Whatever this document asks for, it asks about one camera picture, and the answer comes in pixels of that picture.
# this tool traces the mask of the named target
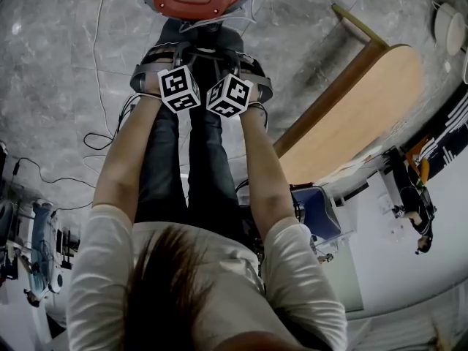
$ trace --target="person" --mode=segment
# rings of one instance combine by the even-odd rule
[[[433,238],[431,214],[421,199],[419,191],[412,183],[398,149],[392,148],[387,156],[403,202],[403,207],[396,207],[393,212],[396,217],[409,219],[413,228],[421,235],[418,239],[416,254],[427,253],[431,249]]]
[[[179,35],[174,25],[166,22],[159,43],[177,42],[168,38]],[[242,52],[234,31],[222,28],[220,36]],[[198,58],[192,71],[202,106],[190,110],[188,207],[178,117],[161,101],[141,97],[110,147],[72,269],[72,351],[347,348],[344,307],[310,247],[309,229],[295,218],[262,112],[249,107],[241,126],[265,249],[259,275],[242,230],[222,122],[203,106],[216,83],[212,68],[212,60]],[[151,92],[159,93],[157,84]]]

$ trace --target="gray tile floor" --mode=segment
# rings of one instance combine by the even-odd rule
[[[313,103],[363,46],[334,15],[333,2],[349,9],[389,44],[406,43],[420,52],[426,73],[424,95],[380,142],[400,144],[416,132],[461,82],[463,56],[447,56],[431,36],[431,1],[256,0],[258,24],[228,21],[228,26],[243,34],[246,52],[258,57],[272,78],[276,91],[268,104],[272,140]],[[435,1],[448,1],[468,13],[467,0]],[[7,143],[12,158],[27,156],[37,161],[47,179],[72,176],[90,183],[97,179],[82,163],[85,155],[95,154],[82,139],[90,131],[106,132],[91,55],[99,2],[3,0],[0,4],[0,139]],[[129,76],[157,41],[164,21],[142,0],[103,2],[95,53],[111,131],[131,91]],[[187,117],[181,117],[180,125],[182,174],[189,171]],[[239,182],[246,175],[239,121],[225,121],[224,146]],[[14,159],[7,163],[8,176],[14,163]],[[87,159],[86,163],[99,171],[102,160]],[[349,189],[365,176],[362,170],[330,190]],[[62,207],[86,204],[93,192],[73,182],[44,184],[27,162],[17,182]],[[65,226],[78,230],[87,211],[62,212],[61,219]]]

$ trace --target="hand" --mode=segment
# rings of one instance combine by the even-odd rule
[[[162,53],[162,52],[174,52],[174,49],[173,48],[158,49],[156,52],[153,52],[153,53],[150,53],[150,54]],[[155,62],[171,63],[172,60],[170,58],[160,58],[160,59],[156,60]],[[161,90],[159,88],[158,73],[156,73],[156,72],[146,73],[145,89],[150,94],[158,94],[158,95],[161,94]]]

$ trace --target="desk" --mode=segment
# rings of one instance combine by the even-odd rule
[[[290,184],[317,181],[350,161],[402,119],[423,90],[414,49],[389,47],[351,14],[333,9],[371,40],[275,143]]]

